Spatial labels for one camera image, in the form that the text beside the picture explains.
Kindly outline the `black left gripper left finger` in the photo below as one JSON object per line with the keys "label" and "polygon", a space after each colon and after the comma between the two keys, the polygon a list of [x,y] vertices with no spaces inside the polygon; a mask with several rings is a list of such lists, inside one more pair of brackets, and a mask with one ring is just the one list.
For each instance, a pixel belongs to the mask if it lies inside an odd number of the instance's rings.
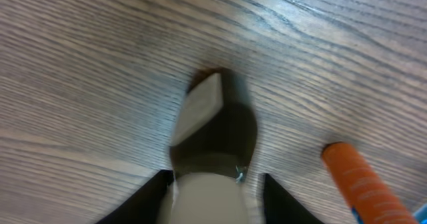
{"label": "black left gripper left finger", "polygon": [[173,180],[173,171],[158,171],[131,197],[96,224],[155,224]]}

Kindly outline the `brown syrup bottle white cap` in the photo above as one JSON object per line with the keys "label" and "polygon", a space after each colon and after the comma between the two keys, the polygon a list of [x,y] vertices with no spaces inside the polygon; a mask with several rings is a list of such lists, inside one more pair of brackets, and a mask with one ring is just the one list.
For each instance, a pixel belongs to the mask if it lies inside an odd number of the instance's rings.
{"label": "brown syrup bottle white cap", "polygon": [[174,182],[159,223],[248,223],[242,183],[257,136],[244,77],[227,68],[198,71],[169,142]]}

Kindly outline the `orange Redoxon tablet tube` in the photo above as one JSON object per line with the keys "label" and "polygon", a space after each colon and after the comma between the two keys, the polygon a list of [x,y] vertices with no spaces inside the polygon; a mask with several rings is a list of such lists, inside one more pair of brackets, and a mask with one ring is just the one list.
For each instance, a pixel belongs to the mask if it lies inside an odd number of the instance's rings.
{"label": "orange Redoxon tablet tube", "polygon": [[354,146],[345,142],[328,144],[321,158],[358,223],[417,224]]}

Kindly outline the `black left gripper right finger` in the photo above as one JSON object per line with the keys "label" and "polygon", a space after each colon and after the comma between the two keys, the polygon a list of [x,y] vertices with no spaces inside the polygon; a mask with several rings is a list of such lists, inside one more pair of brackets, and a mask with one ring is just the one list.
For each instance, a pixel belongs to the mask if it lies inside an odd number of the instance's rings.
{"label": "black left gripper right finger", "polygon": [[324,224],[267,173],[262,201],[265,224]]}

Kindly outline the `blue VapoDrops packet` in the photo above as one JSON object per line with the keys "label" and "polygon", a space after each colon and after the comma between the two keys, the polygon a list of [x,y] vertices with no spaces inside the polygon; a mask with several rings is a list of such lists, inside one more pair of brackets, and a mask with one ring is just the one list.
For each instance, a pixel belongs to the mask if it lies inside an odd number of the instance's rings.
{"label": "blue VapoDrops packet", "polygon": [[427,204],[424,204],[414,212],[414,218],[419,224],[427,224]]}

